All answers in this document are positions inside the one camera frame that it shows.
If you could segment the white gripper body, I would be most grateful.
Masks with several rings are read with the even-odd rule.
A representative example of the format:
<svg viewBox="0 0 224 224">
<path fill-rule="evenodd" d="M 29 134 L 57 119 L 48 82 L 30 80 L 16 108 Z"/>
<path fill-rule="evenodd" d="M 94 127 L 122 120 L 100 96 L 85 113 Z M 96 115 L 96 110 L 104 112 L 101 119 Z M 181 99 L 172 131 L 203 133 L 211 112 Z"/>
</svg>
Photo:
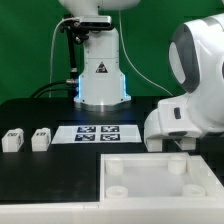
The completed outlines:
<svg viewBox="0 0 224 224">
<path fill-rule="evenodd" d="M 158 102 L 144 123 L 144 139 L 198 138 L 202 130 L 189 118 L 188 95 L 172 97 Z"/>
</svg>

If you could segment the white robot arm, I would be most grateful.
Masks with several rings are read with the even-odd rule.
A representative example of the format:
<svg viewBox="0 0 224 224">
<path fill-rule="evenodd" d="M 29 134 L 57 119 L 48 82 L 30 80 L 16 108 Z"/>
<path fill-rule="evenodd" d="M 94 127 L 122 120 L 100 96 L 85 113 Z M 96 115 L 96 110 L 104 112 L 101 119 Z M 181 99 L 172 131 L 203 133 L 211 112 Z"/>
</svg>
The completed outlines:
<svg viewBox="0 0 224 224">
<path fill-rule="evenodd" d="M 128 102 L 118 62 L 118 32 L 100 10 L 125 10 L 141 0 L 58 0 L 71 26 L 85 31 L 84 71 L 75 105 L 105 110 Z M 147 117 L 144 139 L 198 138 L 224 132 L 224 13 L 181 24 L 169 47 L 171 70 L 185 93 L 161 100 Z"/>
</svg>

